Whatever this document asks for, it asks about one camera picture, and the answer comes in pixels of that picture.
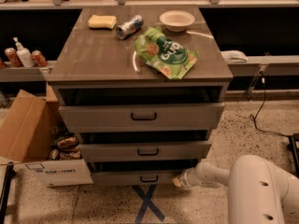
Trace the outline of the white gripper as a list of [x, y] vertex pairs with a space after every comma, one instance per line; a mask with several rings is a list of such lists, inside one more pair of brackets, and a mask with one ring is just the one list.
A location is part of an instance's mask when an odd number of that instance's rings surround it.
[[178, 177], [174, 177], [172, 179], [173, 184], [176, 187], [183, 187], [183, 188], [191, 188], [196, 186], [196, 175], [195, 175], [195, 169], [190, 168], [185, 171], [183, 171], [180, 174], [180, 179]]

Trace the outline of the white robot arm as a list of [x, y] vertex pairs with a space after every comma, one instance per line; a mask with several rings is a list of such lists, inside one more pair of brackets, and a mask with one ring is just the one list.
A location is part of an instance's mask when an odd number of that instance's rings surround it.
[[285, 224], [299, 214], [299, 178], [255, 155], [239, 157], [231, 168], [207, 162], [173, 178], [180, 188], [228, 188], [228, 224]]

